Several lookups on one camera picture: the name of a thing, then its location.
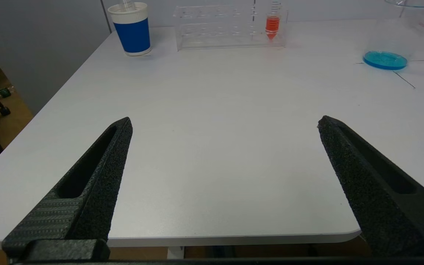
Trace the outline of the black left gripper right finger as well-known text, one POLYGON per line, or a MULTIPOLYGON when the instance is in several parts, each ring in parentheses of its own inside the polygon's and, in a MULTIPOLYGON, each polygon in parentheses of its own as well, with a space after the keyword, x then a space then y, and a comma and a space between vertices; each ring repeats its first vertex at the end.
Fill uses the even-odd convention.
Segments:
POLYGON ((317 127, 372 253, 424 256, 424 187, 340 120, 317 127))

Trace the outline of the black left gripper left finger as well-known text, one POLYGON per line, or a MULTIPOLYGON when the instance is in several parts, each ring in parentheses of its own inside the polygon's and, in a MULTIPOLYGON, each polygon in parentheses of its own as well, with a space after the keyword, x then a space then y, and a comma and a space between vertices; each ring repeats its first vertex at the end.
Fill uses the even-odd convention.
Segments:
POLYGON ((133 127, 106 128, 54 187, 5 237, 10 264, 106 262, 111 220, 133 127))

